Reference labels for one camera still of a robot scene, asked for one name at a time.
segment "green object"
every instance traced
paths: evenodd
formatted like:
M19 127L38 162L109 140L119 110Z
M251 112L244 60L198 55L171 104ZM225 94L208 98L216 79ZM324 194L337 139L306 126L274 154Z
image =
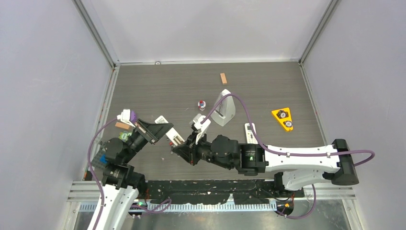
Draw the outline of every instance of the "green object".
M255 159L255 151L254 150L249 150L249 151L246 151L245 152L245 156L244 156L244 158L245 158L245 160L246 161L255 161L256 159Z
M130 136L131 136L130 132L121 132L118 138L122 141L127 141Z

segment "small red and white figurine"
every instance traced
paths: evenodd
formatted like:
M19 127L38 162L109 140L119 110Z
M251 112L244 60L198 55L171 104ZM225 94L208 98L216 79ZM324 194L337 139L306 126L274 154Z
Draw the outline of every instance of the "small red and white figurine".
M197 103L197 107L199 107L200 111L203 111L206 108L206 102L205 101L199 101Z

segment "metal frame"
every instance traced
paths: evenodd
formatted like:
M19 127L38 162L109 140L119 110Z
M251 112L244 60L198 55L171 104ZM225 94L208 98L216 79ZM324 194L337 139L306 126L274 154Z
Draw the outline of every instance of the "metal frame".
M92 19L89 16L88 11L86 10L85 6L83 5L82 0L72 0L75 4L76 8L78 9L79 14L81 15L84 23L86 24L87 28L89 29L91 35L93 36L96 44L99 46L101 52L103 53L104 57L106 58L107 62L109 63L110 67L113 69L116 64L113 61L112 56L110 55L106 45L104 44L99 32L96 29Z
M297 62L299 59L242 59L242 60L201 60L201 61L156 61L121 62L122 66L179 65L179 64L215 64L215 63L256 63L256 62Z
M332 184L316 184L317 199L319 200L353 200L354 190L350 186L336 186ZM305 200L313 196L311 186L304 187L305 197L295 200ZM68 195L67 202L97 202L100 196L95 181L74 181Z
M97 130L99 130L107 121L107 115L109 114L115 84L117 82L118 71L120 71L120 66L115 67L110 76L109 84L107 85L106 93L104 96L103 106L101 108L99 120L97 122L97 126L96 129L94 130L94 133L96 133ZM99 136L95 139L95 143L98 143L102 139L103 133L104 130L102 130ZM96 145L95 148L93 148L91 152L91 158L93 158L99 151L99 147L100 147L99 145Z
M323 17L321 18L320 23L318 24L315 32L313 33L312 37L310 38L309 43L306 46L305 51L302 54L302 57L299 60L299 64L303 65L303 63L306 61L307 56L309 55L310 51L312 50L314 44L316 43L318 37L320 36L321 32L327 25L328 21L330 20L331 16L333 15L334 11L336 10L338 4L341 2L341 0L331 0L329 5L327 6L326 11L323 14Z
M305 51L303 52L301 58L299 60L295 59L284 59L284 60L221 60L221 61L165 61L165 62L146 62L146 63L120 63L114 62L111 55L108 52L107 47L105 46L103 40L100 37L99 32L97 31L94 23L92 22L88 12L86 11L82 0L72 0L75 3L81 17L83 18L85 24L89 28L92 36L94 37L97 45L100 47L102 53L106 57L106 60L110 64L114 71L112 72L112 76L110 78L109 85L106 90L106 95L104 98L103 108L101 110L100 118L97 125L97 130L106 122L107 115L110 108L111 99L113 96L113 91L115 87L115 83L117 80L117 75L119 72L120 65L156 65L156 64L200 64L200 63L242 63L242 62L275 62L275 61L298 61L300 70L302 72L304 82L306 88L308 90L308 94L310 97L310 101L312 103L313 109L315 111L317 123L320 128L320 132L322 134L322 138L324 144L327 144L326 136L323 131L323 126L320 121L320 117L317 113L317 105L314 102L313 92L305 71L304 62L308 57L309 53L311 52L314 44L316 43L317 39L319 38L321 32L324 30L326 24L331 18L331 15L334 13L336 7L340 3L340 0L331 0L320 23L318 24L315 32L313 33L308 45L306 46ZM93 149L92 156L97 152L97 148ZM319 200L342 200L344 208L346 210L346 214L348 220L350 222L350 226L352 229L361 230L363 229L363 224L360 220L360 215L358 212L358 205L357 200L354 194L352 187L350 186L335 186L331 184L317 184L317 199ZM296 198L300 199L311 199L313 196L313 189L311 186L307 186L304 188L305 197L304 198ZM68 196L67 206L65 207L65 216L66 220L64 222L64 228L66 230L73 229L76 223L77 214L81 209L81 202L97 202L100 192L95 182L89 181L75 181L72 183L72 187Z

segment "blue object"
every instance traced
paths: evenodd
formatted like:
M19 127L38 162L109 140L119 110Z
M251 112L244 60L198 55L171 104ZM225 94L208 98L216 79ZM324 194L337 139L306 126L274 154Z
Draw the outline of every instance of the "blue object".
M107 164L107 161L106 161L106 154L103 154L103 156L100 157L100 161L103 162L103 163L105 163L105 164Z

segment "white cone-shaped object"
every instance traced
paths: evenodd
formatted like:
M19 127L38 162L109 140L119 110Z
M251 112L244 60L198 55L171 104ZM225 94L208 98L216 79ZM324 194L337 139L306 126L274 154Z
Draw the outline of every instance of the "white cone-shaped object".
M230 91L223 90L218 96L215 104ZM216 110L212 113L212 119L219 125L225 126L236 115L236 106L232 96L229 96L222 101Z

